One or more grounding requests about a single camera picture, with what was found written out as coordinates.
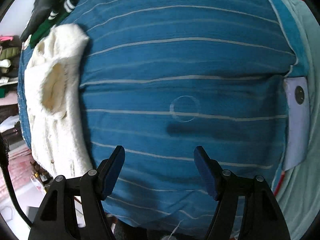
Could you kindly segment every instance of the silver screw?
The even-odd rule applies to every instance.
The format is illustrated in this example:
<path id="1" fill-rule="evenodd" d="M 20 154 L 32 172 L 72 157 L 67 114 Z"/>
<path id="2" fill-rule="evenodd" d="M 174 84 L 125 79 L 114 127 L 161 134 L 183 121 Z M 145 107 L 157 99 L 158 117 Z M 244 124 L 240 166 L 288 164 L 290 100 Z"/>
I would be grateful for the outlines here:
<path id="1" fill-rule="evenodd" d="M 224 176 L 230 176 L 230 175 L 231 175 L 231 171 L 229 171 L 229 170 L 223 170 L 223 171 L 222 171 L 222 174 L 223 174 Z"/>
<path id="2" fill-rule="evenodd" d="M 62 175 L 59 175 L 56 177 L 56 182 L 60 182 L 63 180 L 63 176 Z"/>
<path id="3" fill-rule="evenodd" d="M 264 178 L 261 175 L 257 175 L 256 180 L 261 182 L 264 181 Z"/>
<path id="4" fill-rule="evenodd" d="M 97 171 L 96 170 L 89 170 L 88 174 L 89 174 L 89 176 L 94 176 L 97 174 Z"/>

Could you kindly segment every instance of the rolled white cloth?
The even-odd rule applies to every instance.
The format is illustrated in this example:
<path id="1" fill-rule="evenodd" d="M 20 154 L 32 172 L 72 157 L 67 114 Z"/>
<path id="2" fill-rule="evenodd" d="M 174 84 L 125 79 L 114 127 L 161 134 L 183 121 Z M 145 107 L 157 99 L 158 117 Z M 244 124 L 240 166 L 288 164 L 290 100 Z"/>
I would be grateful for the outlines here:
<path id="1" fill-rule="evenodd" d="M 78 99 L 79 64 L 88 40 L 78 25 L 53 27 L 25 70 L 32 156 L 53 177 L 79 177 L 92 169 Z"/>

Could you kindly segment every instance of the blue striped bedsheet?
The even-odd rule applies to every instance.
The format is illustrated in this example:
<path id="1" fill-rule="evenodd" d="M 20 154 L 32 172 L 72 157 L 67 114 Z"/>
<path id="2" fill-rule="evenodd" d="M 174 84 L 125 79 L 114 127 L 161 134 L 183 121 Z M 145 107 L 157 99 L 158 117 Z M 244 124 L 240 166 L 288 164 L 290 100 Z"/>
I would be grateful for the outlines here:
<path id="1" fill-rule="evenodd" d="M 297 53 L 269 0 L 80 0 L 63 23 L 90 37 L 79 85 L 88 151 L 98 165 L 126 149 L 108 213 L 167 231 L 180 222 L 177 232 L 203 237 L 217 203 L 193 162 L 198 145 L 224 169 L 271 185 L 286 143 L 282 81 Z M 18 88 L 29 145 L 31 54 L 22 53 Z"/>

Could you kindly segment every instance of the black cable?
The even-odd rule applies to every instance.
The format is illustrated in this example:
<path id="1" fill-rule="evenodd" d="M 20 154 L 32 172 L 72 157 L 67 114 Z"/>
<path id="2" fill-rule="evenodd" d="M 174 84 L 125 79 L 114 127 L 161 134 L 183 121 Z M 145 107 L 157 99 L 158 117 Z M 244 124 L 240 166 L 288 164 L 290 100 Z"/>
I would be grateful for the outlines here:
<path id="1" fill-rule="evenodd" d="M 12 182 L 11 182 L 11 178 L 10 178 L 8 167 L 1 166 L 1 170 L 2 170 L 2 173 L 3 173 L 3 178 L 4 178 L 4 181 L 5 181 L 5 185 L 7 186 L 7 189 L 8 189 L 8 192 L 9 192 L 9 196 L 11 198 L 11 201 L 12 201 L 12 204 L 13 204 L 14 208 L 17 210 L 17 212 L 21 216 L 21 218 L 27 223 L 27 225 L 29 227 L 32 227 L 32 222 L 26 216 L 26 214 L 22 211 L 22 209 L 21 209 L 21 207 L 20 207 L 20 205 L 18 203 L 16 194 L 14 192 L 13 185 L 12 185 Z"/>

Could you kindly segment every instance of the white string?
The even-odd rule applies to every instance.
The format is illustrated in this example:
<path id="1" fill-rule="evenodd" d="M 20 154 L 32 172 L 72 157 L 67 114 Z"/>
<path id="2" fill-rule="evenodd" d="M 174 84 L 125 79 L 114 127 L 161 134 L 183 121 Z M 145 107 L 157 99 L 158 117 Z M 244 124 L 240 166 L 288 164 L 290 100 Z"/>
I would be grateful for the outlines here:
<path id="1" fill-rule="evenodd" d="M 168 237 L 168 239 L 167 240 L 170 240 L 170 237 L 175 233 L 175 231 L 178 229 L 178 227 L 179 227 L 179 225 L 180 225 L 180 223 L 182 222 L 183 220 L 181 220 L 180 222 L 179 222 L 179 224 L 176 226 L 176 228 L 172 231 L 172 233 L 171 233 L 171 235 Z"/>

